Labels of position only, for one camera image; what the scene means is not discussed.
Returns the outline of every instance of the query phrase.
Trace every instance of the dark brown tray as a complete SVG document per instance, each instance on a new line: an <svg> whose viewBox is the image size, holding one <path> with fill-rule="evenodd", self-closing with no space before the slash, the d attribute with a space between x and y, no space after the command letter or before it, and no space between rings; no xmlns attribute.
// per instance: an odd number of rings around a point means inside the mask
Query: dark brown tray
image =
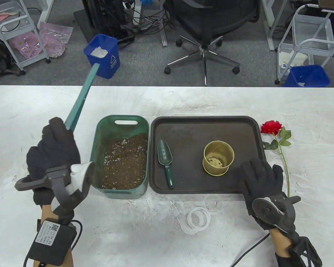
<svg viewBox="0 0 334 267"><path fill-rule="evenodd" d="M174 189L168 188L164 166L158 162L160 139L172 153ZM233 164L220 177L207 174L202 164L204 148L214 140L225 141L235 153ZM157 193L241 193L240 165L253 158L266 159L259 125L251 117L158 117L151 124L149 184Z"/></svg>

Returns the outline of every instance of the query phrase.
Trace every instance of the red rose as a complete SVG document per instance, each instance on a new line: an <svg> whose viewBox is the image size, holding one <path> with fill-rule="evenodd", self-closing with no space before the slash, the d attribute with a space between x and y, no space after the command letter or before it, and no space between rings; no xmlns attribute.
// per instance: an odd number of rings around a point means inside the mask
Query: red rose
<svg viewBox="0 0 334 267"><path fill-rule="evenodd" d="M266 121L261 126L261 133L277 135L281 129L282 129L282 124L280 124L278 121Z"/></svg>

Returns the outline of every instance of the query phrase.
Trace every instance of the white label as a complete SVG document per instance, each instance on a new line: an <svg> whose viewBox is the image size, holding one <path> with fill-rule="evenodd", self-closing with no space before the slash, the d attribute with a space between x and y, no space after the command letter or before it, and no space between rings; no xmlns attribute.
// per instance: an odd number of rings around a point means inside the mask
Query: white label
<svg viewBox="0 0 334 267"><path fill-rule="evenodd" d="M51 221L44 221L35 242L51 246L55 240L59 227L59 224L55 224Z"/></svg>
<svg viewBox="0 0 334 267"><path fill-rule="evenodd" d="M117 63L116 57L114 55L111 55L111 60L110 60L111 68L113 68L116 63Z"/></svg>
<svg viewBox="0 0 334 267"><path fill-rule="evenodd" d="M302 259L303 263L305 264L305 266L307 266L307 267L314 267L314 264L313 264L312 261L311 261L311 266L308 265L308 258L306 256L301 255L301 259Z"/></svg>

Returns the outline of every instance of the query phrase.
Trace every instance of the blue recycling bin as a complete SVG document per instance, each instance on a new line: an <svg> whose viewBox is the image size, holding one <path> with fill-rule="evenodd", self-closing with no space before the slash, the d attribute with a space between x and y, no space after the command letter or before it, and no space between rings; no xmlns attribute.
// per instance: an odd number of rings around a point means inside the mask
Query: blue recycling bin
<svg viewBox="0 0 334 267"><path fill-rule="evenodd" d="M308 65L291 68L283 87L327 87L330 84L322 66Z"/></svg>
<svg viewBox="0 0 334 267"><path fill-rule="evenodd" d="M107 50L105 57L100 58L91 55L93 50L97 47ZM88 46L84 48L84 54L87 55L92 66L94 63L100 64L97 75L103 78L110 79L120 67L119 48L117 47L116 38L98 34L90 41Z"/></svg>

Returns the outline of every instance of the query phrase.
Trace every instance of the soil debris on table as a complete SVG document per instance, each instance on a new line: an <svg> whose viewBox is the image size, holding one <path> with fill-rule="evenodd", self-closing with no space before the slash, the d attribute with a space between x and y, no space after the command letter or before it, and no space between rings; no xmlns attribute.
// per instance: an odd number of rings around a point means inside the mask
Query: soil debris on table
<svg viewBox="0 0 334 267"><path fill-rule="evenodd" d="M129 190L138 187L146 176L148 135L113 139L107 144L103 167L104 189Z"/></svg>

